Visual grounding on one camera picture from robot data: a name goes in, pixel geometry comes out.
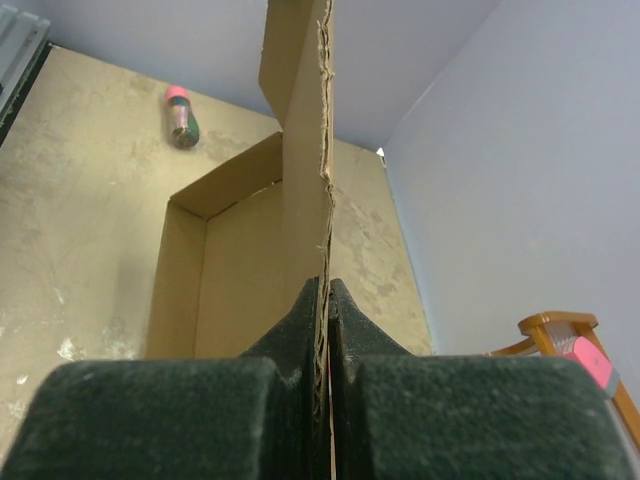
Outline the brown cardboard box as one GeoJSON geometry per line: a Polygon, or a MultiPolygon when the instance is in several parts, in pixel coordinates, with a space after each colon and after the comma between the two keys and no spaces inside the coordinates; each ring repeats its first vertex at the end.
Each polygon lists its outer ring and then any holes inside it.
{"type": "Polygon", "coordinates": [[[332,14],[329,1],[269,3],[259,84],[280,128],[169,199],[144,351],[146,360],[238,357],[316,279],[316,479],[331,475],[332,14]]]}

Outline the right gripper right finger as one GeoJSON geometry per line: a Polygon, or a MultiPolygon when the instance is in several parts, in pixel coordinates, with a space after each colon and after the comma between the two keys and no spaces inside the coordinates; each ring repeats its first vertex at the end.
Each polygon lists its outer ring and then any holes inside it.
{"type": "Polygon", "coordinates": [[[631,479],[592,377],[562,357],[417,356],[331,283],[340,479],[631,479]]]}

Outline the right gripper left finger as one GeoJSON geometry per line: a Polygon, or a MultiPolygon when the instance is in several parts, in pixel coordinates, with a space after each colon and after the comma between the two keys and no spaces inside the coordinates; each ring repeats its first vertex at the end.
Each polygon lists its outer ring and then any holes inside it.
{"type": "Polygon", "coordinates": [[[37,389],[5,479],[316,479],[316,279],[240,356],[81,361],[37,389]]]}

